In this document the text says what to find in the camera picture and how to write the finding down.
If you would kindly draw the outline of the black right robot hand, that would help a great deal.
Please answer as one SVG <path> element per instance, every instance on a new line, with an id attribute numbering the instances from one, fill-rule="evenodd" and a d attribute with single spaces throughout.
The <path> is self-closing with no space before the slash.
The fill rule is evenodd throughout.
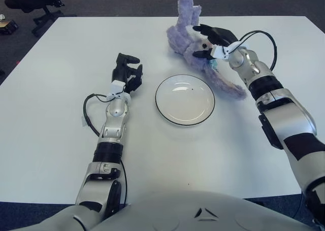
<path id="1" fill-rule="evenodd" d="M 193 30 L 207 37 L 207 42 L 204 42 L 206 46 L 193 52 L 192 55 L 196 58 L 227 60 L 229 54 L 239 45 L 237 37 L 227 29 L 200 24 L 194 26 Z"/>

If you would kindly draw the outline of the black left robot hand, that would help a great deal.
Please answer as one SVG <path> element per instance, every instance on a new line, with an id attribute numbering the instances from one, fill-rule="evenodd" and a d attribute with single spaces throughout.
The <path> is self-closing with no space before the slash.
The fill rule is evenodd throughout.
<path id="1" fill-rule="evenodd" d="M 119 53 L 116 59 L 116 67 L 112 72 L 112 82 L 123 82 L 122 92 L 130 93 L 142 85 L 143 65 L 140 59 L 131 55 Z M 139 64 L 137 68 L 129 67 L 129 64 Z"/>

